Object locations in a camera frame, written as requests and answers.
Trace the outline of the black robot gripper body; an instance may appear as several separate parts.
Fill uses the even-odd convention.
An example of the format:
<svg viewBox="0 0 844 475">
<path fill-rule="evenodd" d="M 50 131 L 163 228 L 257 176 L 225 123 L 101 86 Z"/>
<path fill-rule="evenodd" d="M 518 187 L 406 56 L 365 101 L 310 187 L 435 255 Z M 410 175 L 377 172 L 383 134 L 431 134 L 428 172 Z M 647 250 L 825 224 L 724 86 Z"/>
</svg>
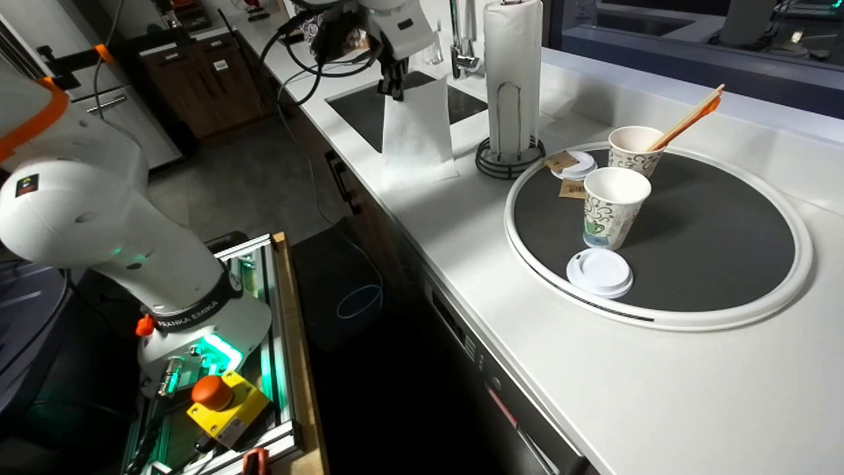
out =
<svg viewBox="0 0 844 475">
<path fill-rule="evenodd" d="M 435 32 L 419 2 L 368 2 L 368 14 L 386 44 L 380 57 L 383 79 L 389 85 L 402 85 L 410 57 L 426 50 L 435 39 Z"/>
</svg>

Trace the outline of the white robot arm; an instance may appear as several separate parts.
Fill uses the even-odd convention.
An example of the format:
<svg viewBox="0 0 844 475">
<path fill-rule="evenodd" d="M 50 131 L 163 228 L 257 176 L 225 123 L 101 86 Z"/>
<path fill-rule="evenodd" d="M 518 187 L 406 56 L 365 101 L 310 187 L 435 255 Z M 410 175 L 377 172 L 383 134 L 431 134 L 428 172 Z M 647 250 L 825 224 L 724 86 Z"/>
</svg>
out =
<svg viewBox="0 0 844 475">
<path fill-rule="evenodd" d="M 233 366 L 261 345 L 273 309 L 245 295 L 191 230 L 147 201 L 147 163 L 129 131 L 84 118 L 50 76 L 14 65 L 2 68 L 0 108 L 8 250 L 33 265 L 101 273 L 133 294 L 154 316 L 137 348 L 147 375 L 200 341 Z"/>
</svg>

